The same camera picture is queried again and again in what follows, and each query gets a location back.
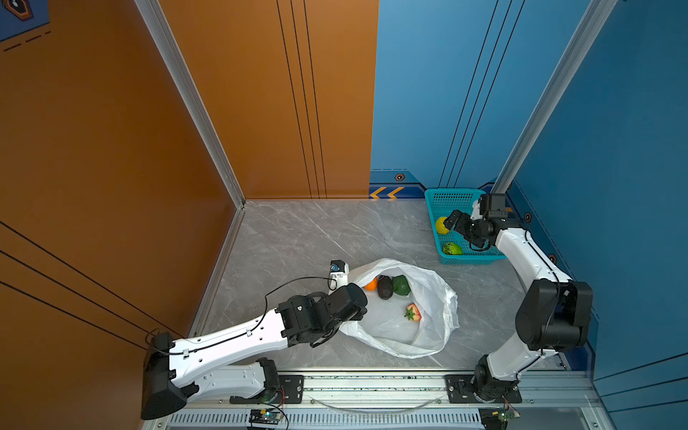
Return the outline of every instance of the white plastic bag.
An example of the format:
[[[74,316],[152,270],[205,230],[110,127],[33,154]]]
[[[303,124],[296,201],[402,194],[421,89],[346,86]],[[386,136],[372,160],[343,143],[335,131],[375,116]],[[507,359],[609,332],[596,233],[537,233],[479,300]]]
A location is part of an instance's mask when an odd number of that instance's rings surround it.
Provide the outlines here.
[[[396,357],[418,358],[444,348],[451,332],[459,327],[456,292],[433,270],[383,258],[351,270],[349,282],[363,287],[376,276],[406,276],[411,294],[393,294],[382,300],[377,290],[365,291],[368,312],[361,321],[346,321],[339,331]],[[419,323],[409,321],[406,307],[415,303]]]

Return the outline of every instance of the red strawberry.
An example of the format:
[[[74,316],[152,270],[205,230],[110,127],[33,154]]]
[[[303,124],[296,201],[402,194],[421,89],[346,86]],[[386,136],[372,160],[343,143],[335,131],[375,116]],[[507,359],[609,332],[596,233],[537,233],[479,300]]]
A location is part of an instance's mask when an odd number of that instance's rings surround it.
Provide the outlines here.
[[[415,303],[411,303],[406,307],[406,317],[411,321],[420,321],[420,311],[418,310],[418,306],[416,306]]]

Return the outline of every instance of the brown wall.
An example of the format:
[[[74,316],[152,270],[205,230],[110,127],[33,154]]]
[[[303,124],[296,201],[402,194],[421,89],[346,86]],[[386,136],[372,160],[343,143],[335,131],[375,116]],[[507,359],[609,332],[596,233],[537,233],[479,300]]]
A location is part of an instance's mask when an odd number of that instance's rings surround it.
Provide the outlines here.
[[[378,0],[161,4],[247,198],[367,197]]]
[[[185,335],[231,200],[135,4],[51,1],[50,19],[0,45],[0,70],[14,77],[0,98],[0,220]],[[3,226],[0,250],[145,330],[160,326]],[[144,345],[143,330],[5,255],[0,281]],[[4,429],[140,425],[142,348],[3,285],[0,315],[12,346]]]

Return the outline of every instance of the yellow chevron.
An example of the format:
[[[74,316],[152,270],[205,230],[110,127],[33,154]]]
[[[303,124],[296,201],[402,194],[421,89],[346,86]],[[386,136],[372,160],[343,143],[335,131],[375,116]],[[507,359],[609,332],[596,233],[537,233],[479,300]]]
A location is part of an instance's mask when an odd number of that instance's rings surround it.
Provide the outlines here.
[[[380,188],[376,189],[376,190],[370,195],[370,197],[372,197],[372,198],[374,198],[374,199],[379,199],[378,193],[379,193],[380,191],[384,190],[385,188],[386,188],[386,186],[381,186]]]
[[[389,197],[390,199],[396,199],[395,194],[397,194],[399,191],[401,191],[401,190],[403,190],[403,189],[404,189],[404,187],[403,187],[403,186],[400,186],[400,187],[397,188],[396,190],[392,191],[390,194],[387,194],[387,197]]]

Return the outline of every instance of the white robotic arm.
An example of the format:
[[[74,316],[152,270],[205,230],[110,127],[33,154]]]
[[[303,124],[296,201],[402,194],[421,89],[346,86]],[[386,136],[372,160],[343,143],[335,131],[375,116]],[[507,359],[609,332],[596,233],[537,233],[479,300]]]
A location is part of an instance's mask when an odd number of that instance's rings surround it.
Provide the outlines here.
[[[485,194],[469,215],[453,211],[444,221],[473,250],[496,246],[528,288],[516,314],[516,333],[475,367],[475,399],[493,402],[513,395],[521,375],[543,358],[585,344],[590,324],[592,290],[573,281],[554,265],[524,230],[509,218],[504,194]]]
[[[271,401],[279,389],[274,362],[261,358],[251,365],[227,365],[299,343],[316,347],[332,338],[343,321],[361,319],[367,298],[348,283],[348,272],[346,263],[335,260],[327,278],[329,294],[293,296],[269,311],[266,295],[262,316],[225,330],[175,341],[169,333],[154,336],[144,364],[141,418],[160,418],[188,400],[218,393],[246,402]]]

